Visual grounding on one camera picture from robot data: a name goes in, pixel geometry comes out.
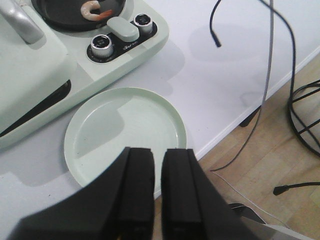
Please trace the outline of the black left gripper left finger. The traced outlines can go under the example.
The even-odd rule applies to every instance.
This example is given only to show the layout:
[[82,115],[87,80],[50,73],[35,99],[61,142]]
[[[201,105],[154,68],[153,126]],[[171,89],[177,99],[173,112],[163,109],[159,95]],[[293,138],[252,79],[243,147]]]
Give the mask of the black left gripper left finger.
[[22,218],[11,240],[150,240],[155,163],[148,148],[126,147],[96,179],[65,200]]

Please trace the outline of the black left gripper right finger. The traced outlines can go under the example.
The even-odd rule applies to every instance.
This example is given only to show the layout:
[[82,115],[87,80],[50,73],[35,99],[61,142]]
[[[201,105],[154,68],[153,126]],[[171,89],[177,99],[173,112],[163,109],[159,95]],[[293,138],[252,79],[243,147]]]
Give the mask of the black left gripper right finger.
[[168,149],[161,170],[164,240],[256,240],[207,178],[192,149]]

